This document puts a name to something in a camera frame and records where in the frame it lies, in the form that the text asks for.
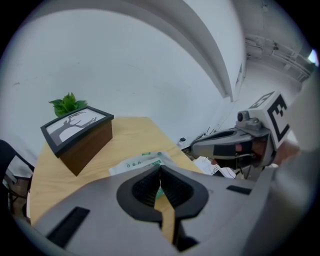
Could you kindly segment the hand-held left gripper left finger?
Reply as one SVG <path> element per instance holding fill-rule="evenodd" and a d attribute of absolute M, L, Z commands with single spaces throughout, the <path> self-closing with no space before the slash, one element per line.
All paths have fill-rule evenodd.
<path fill-rule="evenodd" d="M 155 209 L 161 167 L 143 167 L 82 186 L 44 213 L 34 228 L 79 256 L 176 256 Z"/>

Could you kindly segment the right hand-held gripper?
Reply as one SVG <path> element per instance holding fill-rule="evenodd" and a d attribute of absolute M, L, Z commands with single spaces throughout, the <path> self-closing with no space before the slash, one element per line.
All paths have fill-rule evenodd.
<path fill-rule="evenodd" d="M 190 145 L 197 156 L 231 160 L 252 154 L 252 137 L 264 141 L 261 158 L 255 167 L 270 165 L 291 128 L 284 114 L 288 106 L 280 91 L 261 96 L 249 108 L 238 112 L 234 128 L 195 140 Z"/>

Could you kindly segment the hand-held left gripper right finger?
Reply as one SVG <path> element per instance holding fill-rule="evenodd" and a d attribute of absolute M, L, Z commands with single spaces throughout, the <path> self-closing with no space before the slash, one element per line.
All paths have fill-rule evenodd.
<path fill-rule="evenodd" d="M 266 173 L 257 181 L 160 167 L 161 187 L 174 208 L 173 244 L 161 256 L 253 256 L 252 232 L 266 201 Z"/>

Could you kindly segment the white wet wipe pack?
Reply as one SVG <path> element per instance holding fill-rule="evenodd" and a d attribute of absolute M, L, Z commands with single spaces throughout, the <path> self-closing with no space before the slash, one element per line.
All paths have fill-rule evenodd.
<path fill-rule="evenodd" d="M 164 151 L 146 152 L 121 161 L 118 165 L 111 167 L 109 173 L 111 176 L 114 176 L 147 166 L 152 167 L 154 165 L 177 166 L 171 157 Z"/>

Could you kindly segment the person's right forearm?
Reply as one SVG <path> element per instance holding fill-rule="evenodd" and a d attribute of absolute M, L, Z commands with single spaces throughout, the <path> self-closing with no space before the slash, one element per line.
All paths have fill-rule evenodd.
<path fill-rule="evenodd" d="M 299 155 L 300 152 L 301 149 L 297 144 L 291 143 L 290 141 L 286 140 L 278 148 L 273 163 L 280 166 L 289 158 Z"/>

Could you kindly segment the person's right hand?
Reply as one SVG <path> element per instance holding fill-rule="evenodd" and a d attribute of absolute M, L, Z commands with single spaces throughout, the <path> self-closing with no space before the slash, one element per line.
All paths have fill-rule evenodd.
<path fill-rule="evenodd" d="M 255 155 L 255 158 L 260 162 L 265 153 L 266 142 L 261 140 L 255 140 L 252 143 L 252 151 Z"/>

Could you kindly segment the large white carton box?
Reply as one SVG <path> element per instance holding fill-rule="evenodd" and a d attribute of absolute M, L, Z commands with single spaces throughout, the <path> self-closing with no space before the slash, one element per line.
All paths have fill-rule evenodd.
<path fill-rule="evenodd" d="M 228 179 L 236 178 L 236 174 L 233 169 L 229 167 L 220 167 L 218 164 L 212 164 L 212 162 L 206 157 L 199 156 L 192 162 L 206 175 L 224 177 Z"/>

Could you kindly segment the person's white shirt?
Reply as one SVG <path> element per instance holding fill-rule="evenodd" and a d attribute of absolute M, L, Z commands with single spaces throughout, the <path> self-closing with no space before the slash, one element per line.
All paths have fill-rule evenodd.
<path fill-rule="evenodd" d="M 275 171 L 252 231 L 252 256 L 313 256 L 320 238 L 320 68 L 304 82 L 285 117 L 300 153 Z"/>

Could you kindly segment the black framed deer picture box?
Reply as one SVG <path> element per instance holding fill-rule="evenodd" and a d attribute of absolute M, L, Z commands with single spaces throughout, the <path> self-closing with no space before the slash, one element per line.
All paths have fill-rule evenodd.
<path fill-rule="evenodd" d="M 46 123 L 40 129 L 53 154 L 78 176 L 113 138 L 114 115 L 85 106 Z"/>

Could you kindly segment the black folding chair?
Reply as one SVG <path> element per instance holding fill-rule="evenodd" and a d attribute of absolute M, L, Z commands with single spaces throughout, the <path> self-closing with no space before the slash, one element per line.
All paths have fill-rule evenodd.
<path fill-rule="evenodd" d="M 3 184 L 3 181 L 6 176 L 6 171 L 10 165 L 10 163 L 13 161 L 13 159 L 17 157 L 20 159 L 31 171 L 30 177 L 22 177 L 22 176 L 16 176 L 14 177 L 17 180 L 25 180 L 28 181 L 27 184 L 27 192 L 26 195 L 21 195 L 15 192 L 11 189 L 9 184 Z M 34 173 L 35 167 L 30 164 L 28 161 L 26 161 L 8 142 L 0 139 L 0 199 L 5 204 L 6 208 L 9 210 L 9 212 L 14 215 L 14 202 L 18 199 L 27 199 L 27 193 L 30 191 L 33 173 Z"/>

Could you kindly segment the gray ceiling pipes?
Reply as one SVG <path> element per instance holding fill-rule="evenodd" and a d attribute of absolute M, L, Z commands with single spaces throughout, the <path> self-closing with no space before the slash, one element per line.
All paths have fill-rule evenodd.
<path fill-rule="evenodd" d="M 245 38 L 248 60 L 266 65 L 302 83 L 316 69 L 307 57 L 272 39 L 249 34 Z"/>

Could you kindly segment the green leafy plant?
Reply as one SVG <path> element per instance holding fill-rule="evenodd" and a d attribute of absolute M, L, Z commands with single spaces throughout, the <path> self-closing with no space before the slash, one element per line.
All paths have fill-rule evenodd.
<path fill-rule="evenodd" d="M 76 97 L 72 92 L 65 95 L 63 99 L 55 99 L 49 101 L 49 103 L 53 105 L 54 113 L 57 117 L 84 108 L 88 105 L 86 100 L 76 100 Z"/>

